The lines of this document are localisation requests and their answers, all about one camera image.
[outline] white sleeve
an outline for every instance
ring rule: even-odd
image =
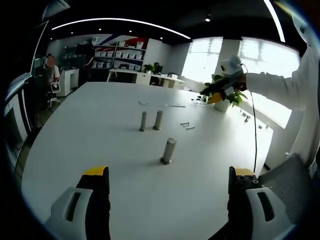
[[[303,110],[308,96],[309,50],[303,55],[299,68],[292,77],[272,75],[269,73],[247,73],[246,87],[249,91],[261,94],[266,98],[286,106],[292,110]]]
[[[54,78],[59,78],[60,77],[60,72],[59,72],[59,68],[54,65]]]

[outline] metal cylinder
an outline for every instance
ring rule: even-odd
[[[171,156],[174,152],[175,146],[176,146],[177,140],[174,139],[173,137],[169,137],[168,140],[166,141],[165,149],[163,156],[161,157],[160,161],[161,163],[168,165],[171,163]]]
[[[155,119],[155,124],[153,126],[154,130],[160,130],[160,124],[161,124],[161,119],[162,119],[162,115],[163,115],[163,111],[159,110],[156,113],[156,119]]]
[[[145,131],[146,119],[147,119],[147,112],[144,111],[144,112],[142,112],[140,132],[144,132]]]

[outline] black ceiling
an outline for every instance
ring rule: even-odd
[[[124,18],[160,25],[191,39],[222,36],[263,38],[280,42],[272,16],[263,0],[70,0],[70,8],[50,18],[49,27],[91,18]],[[274,5],[282,25],[286,44],[301,53],[300,39],[291,17]],[[207,14],[211,22],[205,22]],[[153,39],[175,45],[189,42],[175,33],[140,23],[99,20],[75,23],[52,31],[53,39],[85,34],[122,34]]]

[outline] window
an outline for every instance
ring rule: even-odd
[[[249,73],[269,73],[289,78],[292,72],[299,67],[299,54],[297,51],[262,39],[243,37],[239,57],[247,67]],[[248,97],[246,102],[252,106],[249,91],[244,94]],[[252,93],[254,107],[269,118],[286,128],[291,115],[291,110],[285,106],[272,101],[260,94]]]
[[[222,40],[222,37],[194,40],[190,44],[182,76],[197,82],[211,83],[211,75],[216,70]]]

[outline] led light strip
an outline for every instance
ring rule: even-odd
[[[276,26],[276,29],[278,30],[278,33],[279,33],[279,37],[280,37],[280,41],[285,43],[286,40],[285,40],[285,35],[284,35],[284,32],[282,31],[282,27],[281,27],[281,24],[280,24],[280,21],[279,21],[279,18],[276,14],[276,11],[274,9],[274,7],[272,6],[271,2],[269,0],[263,0],[266,7],[269,9],[269,12],[271,13],[271,16],[273,18],[273,21],[275,23],[275,26]]]
[[[186,36],[186,35],[184,35],[184,34],[182,34],[180,32],[171,30],[171,29],[166,28],[164,26],[159,26],[159,25],[156,25],[156,24],[153,24],[153,23],[149,23],[149,22],[145,22],[145,21],[125,19],[125,18],[114,18],[114,17],[90,18],[90,19],[72,21],[72,22],[69,22],[69,23],[62,24],[60,26],[56,26],[56,27],[52,28],[52,30],[55,30],[55,29],[58,29],[58,28],[61,28],[61,27],[67,26],[67,25],[71,25],[71,24],[77,24],[77,23],[88,22],[88,21],[99,21],[99,20],[117,20],[117,21],[133,22],[133,23],[138,23],[138,24],[146,24],[146,25],[149,25],[149,26],[153,26],[153,27],[156,27],[156,28],[167,30],[167,31],[172,32],[174,34],[178,34],[178,35],[180,35],[180,36],[182,36],[182,37],[184,37],[186,39],[191,39],[190,37],[188,37],[188,36]]]

